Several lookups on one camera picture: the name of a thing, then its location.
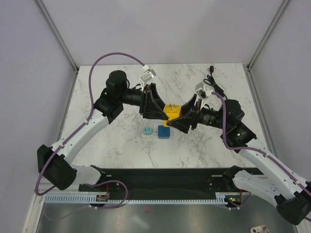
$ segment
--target blue cube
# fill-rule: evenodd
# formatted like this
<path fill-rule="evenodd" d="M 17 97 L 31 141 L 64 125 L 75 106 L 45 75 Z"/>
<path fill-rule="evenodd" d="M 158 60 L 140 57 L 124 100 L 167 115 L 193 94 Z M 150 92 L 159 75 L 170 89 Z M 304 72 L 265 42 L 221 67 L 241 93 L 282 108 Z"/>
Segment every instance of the blue cube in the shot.
<path fill-rule="evenodd" d="M 145 127 L 143 133 L 146 135 L 152 134 L 152 128 L 151 127 Z"/>
<path fill-rule="evenodd" d="M 167 139 L 171 136 L 171 129 L 170 127 L 165 127 L 163 125 L 159 125 L 157 127 L 157 136 L 160 139 Z"/>

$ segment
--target marble table surface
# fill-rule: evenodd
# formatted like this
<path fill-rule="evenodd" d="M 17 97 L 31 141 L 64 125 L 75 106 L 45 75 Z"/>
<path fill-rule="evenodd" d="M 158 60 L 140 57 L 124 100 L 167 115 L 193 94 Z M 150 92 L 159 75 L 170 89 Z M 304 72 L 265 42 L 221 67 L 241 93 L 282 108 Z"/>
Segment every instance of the marble table surface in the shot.
<path fill-rule="evenodd" d="M 195 86 L 208 74 L 211 64 L 151 65 L 157 73 L 152 80 L 166 103 L 184 104 L 194 94 Z M 265 144 L 258 115 L 242 64 L 213 64 L 213 77 L 230 99 L 240 102 L 245 112 L 243 122 Z M 140 65 L 97 66 L 92 76 L 93 96 L 96 100 L 105 88 L 105 81 L 113 70 L 123 70 L 131 87 L 139 83 L 143 73 Z M 63 135 L 80 123 L 90 110 L 88 74 L 90 66 L 81 66 L 71 98 Z M 216 96 L 209 105 L 218 110 Z M 106 168 L 182 168 L 182 167 L 241 167 L 254 166 L 235 152 L 227 150 L 220 138 L 220 129 L 198 125 L 184 134 L 172 129 L 170 139 L 148 140 L 141 136 L 146 119 L 139 107 L 124 105 L 124 111 L 105 129 L 95 135 L 78 153 L 73 164 L 96 165 Z"/>

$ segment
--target power cord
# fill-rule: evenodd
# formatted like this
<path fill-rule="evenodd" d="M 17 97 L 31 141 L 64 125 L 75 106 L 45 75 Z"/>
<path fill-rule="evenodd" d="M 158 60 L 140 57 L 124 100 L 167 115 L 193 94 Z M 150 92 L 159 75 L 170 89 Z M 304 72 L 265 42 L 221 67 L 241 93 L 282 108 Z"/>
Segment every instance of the power cord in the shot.
<path fill-rule="evenodd" d="M 134 87 L 132 88 L 132 90 L 138 90 L 138 91 L 140 91 L 140 90 L 141 90 L 141 84 L 140 84 L 140 83 L 136 84 L 136 86 L 134 86 Z"/>
<path fill-rule="evenodd" d="M 203 82 L 207 85 L 210 85 L 214 88 L 215 92 L 218 93 L 219 95 L 221 95 L 222 97 L 225 97 L 226 100 L 228 99 L 228 97 L 225 95 L 225 91 L 222 90 L 217 83 L 214 80 L 214 77 L 212 76 L 212 73 L 214 72 L 214 66 L 210 66 L 209 67 L 209 72 L 210 75 L 207 75 L 207 79 L 203 79 Z"/>

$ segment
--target metal frame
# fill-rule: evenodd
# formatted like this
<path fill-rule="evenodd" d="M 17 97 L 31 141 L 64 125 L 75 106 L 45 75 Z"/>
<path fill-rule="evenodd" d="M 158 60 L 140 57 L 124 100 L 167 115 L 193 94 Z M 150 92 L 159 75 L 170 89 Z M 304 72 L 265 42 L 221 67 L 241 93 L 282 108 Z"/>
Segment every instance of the metal frame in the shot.
<path fill-rule="evenodd" d="M 66 98 L 66 100 L 67 100 L 66 107 L 65 107 L 65 109 L 63 111 L 61 123 L 60 123 L 60 125 L 58 127 L 57 136 L 56 136 L 56 139 L 55 139 L 56 142 L 61 138 L 62 133 L 63 133 L 66 117 L 67 117 L 67 114 L 68 114 L 68 109 L 69 109 L 69 106 L 70 106 L 70 101 L 71 101 L 71 98 L 72 98 L 74 87 L 75 87 L 76 82 L 77 82 L 77 78 L 78 78 L 78 72 L 75 73 L 74 79 L 72 80 L 72 84 L 71 84 L 71 90 L 70 90 L 70 92 L 68 94 L 68 97 Z"/>
<path fill-rule="evenodd" d="M 272 134 L 269 130 L 270 127 L 268 125 L 266 114 L 264 113 L 263 107 L 262 107 L 262 101 L 260 100 L 255 81 L 253 79 L 253 76 L 251 75 L 250 71 L 248 70 L 247 66 L 243 66 L 246 79 L 249 85 L 249 88 L 251 90 L 251 94 L 254 100 L 255 108 L 259 117 L 259 122 L 262 127 L 263 135 L 267 143 L 268 149 L 277 157 L 276 147 L 273 143 Z"/>
<path fill-rule="evenodd" d="M 22 233 L 35 233 L 39 224 L 45 196 L 33 195 L 33 199 L 28 209 Z"/>
<path fill-rule="evenodd" d="M 43 18 L 45 19 L 47 25 L 51 29 L 53 36 L 55 37 L 55 39 L 56 39 L 57 43 L 59 44 L 60 48 L 62 49 L 62 51 L 64 52 L 68 62 L 70 63 L 71 67 L 73 68 L 74 72 L 77 74 L 79 71 L 79 68 L 78 68 L 77 64 L 75 63 L 71 53 L 69 52 L 61 34 L 59 33 L 59 31 L 58 31 L 54 21 L 52 20 L 52 18 L 50 16 L 46 6 L 44 5 L 43 1 L 42 0 L 34 0 L 34 3 L 38 7 L 38 9 L 41 12 Z"/>
<path fill-rule="evenodd" d="M 310 223 L 306 220 L 303 220 L 296 228 L 298 233 L 311 233 Z"/>
<path fill-rule="evenodd" d="M 260 52 L 262 51 L 264 45 L 266 44 L 266 42 L 268 41 L 269 37 L 271 36 L 272 31 L 274 30 L 274 28 L 276 27 L 277 22 L 279 21 L 279 19 L 281 18 L 281 16 L 283 15 L 285 9 L 287 8 L 287 6 L 289 5 L 291 0 L 283 0 L 283 2 L 281 3 L 281 5 L 279 6 L 276 14 L 274 15 L 267 31 L 265 32 L 263 38 L 261 39 L 259 45 L 257 46 L 255 53 L 253 54 L 251 60 L 248 63 L 248 69 L 250 70 L 255 61 L 257 60 Z"/>

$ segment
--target gray wall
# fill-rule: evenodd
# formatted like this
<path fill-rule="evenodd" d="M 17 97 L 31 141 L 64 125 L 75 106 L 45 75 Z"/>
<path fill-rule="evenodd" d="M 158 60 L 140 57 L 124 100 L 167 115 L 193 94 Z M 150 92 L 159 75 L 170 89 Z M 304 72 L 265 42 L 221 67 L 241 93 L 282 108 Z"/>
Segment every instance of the gray wall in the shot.
<path fill-rule="evenodd" d="M 20 232 L 74 78 L 32 0 L 0 1 L 0 232 Z"/>
<path fill-rule="evenodd" d="M 247 63 L 282 0 L 43 0 L 78 65 Z M 110 57 L 102 64 L 135 64 Z"/>
<path fill-rule="evenodd" d="M 252 69 L 279 157 L 311 180 L 311 1 L 291 1 Z"/>

